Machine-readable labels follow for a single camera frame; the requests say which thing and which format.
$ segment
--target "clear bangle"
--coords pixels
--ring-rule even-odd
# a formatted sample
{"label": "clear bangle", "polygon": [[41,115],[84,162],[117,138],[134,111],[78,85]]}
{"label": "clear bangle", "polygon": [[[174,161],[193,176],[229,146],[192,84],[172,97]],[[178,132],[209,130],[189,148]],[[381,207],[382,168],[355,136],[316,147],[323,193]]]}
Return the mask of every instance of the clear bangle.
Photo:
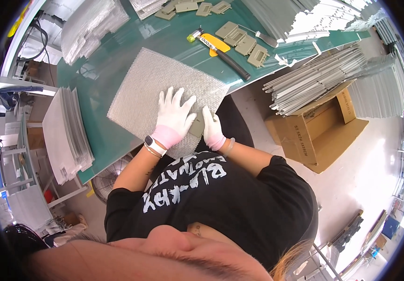
{"label": "clear bangle", "polygon": [[159,157],[159,158],[162,158],[162,157],[163,157],[163,155],[158,155],[158,154],[154,153],[154,152],[146,145],[146,143],[144,143],[144,147],[145,147],[150,153],[154,154],[156,157]]}
{"label": "clear bangle", "polygon": [[230,154],[230,151],[232,151],[232,149],[233,149],[233,144],[235,144],[235,138],[230,139],[230,144],[228,145],[227,151],[223,155],[224,157],[228,157],[228,155]]}

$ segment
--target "hand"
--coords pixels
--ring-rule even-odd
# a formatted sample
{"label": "hand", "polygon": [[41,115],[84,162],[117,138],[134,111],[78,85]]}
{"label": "hand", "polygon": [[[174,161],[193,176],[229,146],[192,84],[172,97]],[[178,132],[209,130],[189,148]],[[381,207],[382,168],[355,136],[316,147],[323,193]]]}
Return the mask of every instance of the hand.
{"label": "hand", "polygon": [[206,145],[212,151],[218,151],[225,143],[226,138],[222,134],[221,122],[219,117],[215,114],[211,115],[210,109],[204,107],[202,109],[203,120],[205,122],[205,128],[203,130],[203,139]]}
{"label": "hand", "polygon": [[196,102],[196,96],[190,97],[180,106],[180,100],[184,91],[185,89],[180,88],[174,97],[172,97],[174,87],[170,87],[166,98],[164,98],[164,92],[160,92],[157,126],[151,137],[161,143],[166,149],[169,149],[183,139],[197,116],[195,113],[188,115],[191,107]]}

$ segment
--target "black t-shirt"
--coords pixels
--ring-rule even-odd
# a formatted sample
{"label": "black t-shirt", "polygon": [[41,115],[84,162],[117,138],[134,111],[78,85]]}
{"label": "black t-shirt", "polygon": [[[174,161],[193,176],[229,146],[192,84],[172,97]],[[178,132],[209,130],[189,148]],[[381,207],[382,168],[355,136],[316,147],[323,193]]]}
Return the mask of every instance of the black t-shirt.
{"label": "black t-shirt", "polygon": [[172,162],[144,192],[114,189],[107,241],[146,238],[156,226],[199,222],[238,244],[268,270],[300,241],[313,217],[311,187],[280,156],[255,178],[214,152]]}

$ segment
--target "hammer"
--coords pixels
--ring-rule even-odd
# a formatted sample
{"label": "hammer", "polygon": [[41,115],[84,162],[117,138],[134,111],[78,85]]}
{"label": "hammer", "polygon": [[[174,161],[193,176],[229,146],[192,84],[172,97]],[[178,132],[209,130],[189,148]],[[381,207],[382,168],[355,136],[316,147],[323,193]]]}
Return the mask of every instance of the hammer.
{"label": "hammer", "polygon": [[193,33],[191,33],[186,39],[189,42],[194,42],[196,39],[199,39],[203,44],[207,45],[210,49],[215,51],[218,56],[225,61],[228,65],[230,65],[238,74],[242,77],[244,81],[247,81],[250,79],[250,74],[244,70],[238,63],[236,63],[232,58],[230,58],[226,53],[222,52],[218,48],[216,48],[213,44],[211,44],[208,40],[205,38],[201,37],[200,35],[203,33],[202,28],[196,29]]}

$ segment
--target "arm tattoo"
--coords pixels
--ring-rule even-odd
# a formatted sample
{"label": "arm tattoo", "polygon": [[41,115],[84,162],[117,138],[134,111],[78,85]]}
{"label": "arm tattoo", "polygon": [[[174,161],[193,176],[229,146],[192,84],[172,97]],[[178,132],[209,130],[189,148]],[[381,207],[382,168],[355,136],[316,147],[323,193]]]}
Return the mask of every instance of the arm tattoo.
{"label": "arm tattoo", "polygon": [[146,176],[150,176],[150,174],[152,174],[152,171],[154,168],[155,168],[155,166],[153,166],[152,169],[150,169],[148,172],[146,172]]}

